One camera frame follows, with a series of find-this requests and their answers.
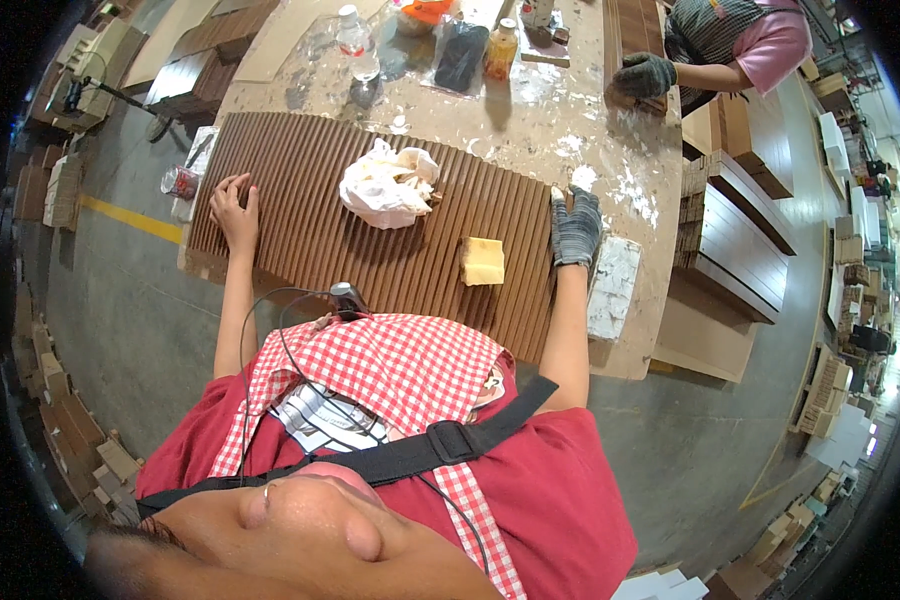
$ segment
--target workbench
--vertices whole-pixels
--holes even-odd
[[[363,0],[368,3],[385,4]],[[519,3],[514,4],[504,6],[503,16],[516,18]],[[282,66],[276,63],[279,67],[274,66],[271,81],[240,80],[238,71],[216,125],[229,113],[317,114],[354,121],[376,133],[406,133],[442,142],[551,185],[568,186],[575,171],[584,179],[595,176],[592,189],[612,234],[639,244],[642,255],[619,341],[590,342],[591,373],[643,379],[673,267],[683,169],[679,102],[671,90],[665,116],[608,107],[603,94],[603,3],[556,0],[555,7],[562,9],[572,33],[571,66],[524,63],[518,58],[509,87],[491,87],[473,99],[421,84],[420,67],[429,64],[429,58],[415,62],[417,50],[397,52],[404,42],[393,39],[393,25],[387,30],[386,7],[373,16],[360,10],[374,27],[382,65],[379,86],[367,89],[350,78],[334,41],[336,5],[281,2],[243,63],[262,47],[272,52],[273,40],[292,51]],[[312,25],[300,33],[300,23]],[[189,232],[189,225],[184,226],[178,267],[223,283],[226,260],[188,248]],[[255,273],[258,294],[280,284],[263,271]]]

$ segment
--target yellow sponge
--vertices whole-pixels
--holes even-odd
[[[500,240],[464,237],[459,255],[460,279],[465,285],[504,282],[504,244]]]

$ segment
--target plastic bag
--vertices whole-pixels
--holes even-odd
[[[339,198],[368,225],[381,230],[406,228],[432,210],[427,205],[441,174],[427,150],[395,152],[381,138],[343,171]]]
[[[436,47],[433,65],[423,78],[424,86],[479,98],[483,86],[484,53],[491,32],[483,25],[444,15],[434,28]]]

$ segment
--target knit glove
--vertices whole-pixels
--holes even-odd
[[[624,67],[613,74],[613,87],[633,98],[658,98],[677,82],[671,60],[649,52],[624,56]]]
[[[590,266],[604,232],[600,200],[576,185],[570,186],[573,209],[567,214],[564,193],[557,187],[550,190],[552,226],[550,241],[553,246],[553,265]]]

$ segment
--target factory floor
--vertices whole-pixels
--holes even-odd
[[[794,198],[779,204],[799,254],[781,318],[761,326],[744,380],[681,370],[643,381],[592,378],[590,409],[639,541],[636,568],[682,561],[688,576],[706,576],[746,552],[827,471],[800,457],[801,438],[785,427],[814,342],[827,335],[819,318],[824,222],[838,204],[823,175],[812,93],[796,76],[778,92],[794,186]],[[223,297],[222,287],[178,270],[177,243],[134,226],[131,213],[171,221],[159,178],[190,146],[181,126],[148,143],[149,121],[118,105],[93,140],[83,184],[83,193],[129,213],[85,206],[75,233],[19,224],[25,277],[74,386],[104,429],[119,429],[144,457],[211,378]],[[275,317],[264,306],[258,329],[274,328]]]

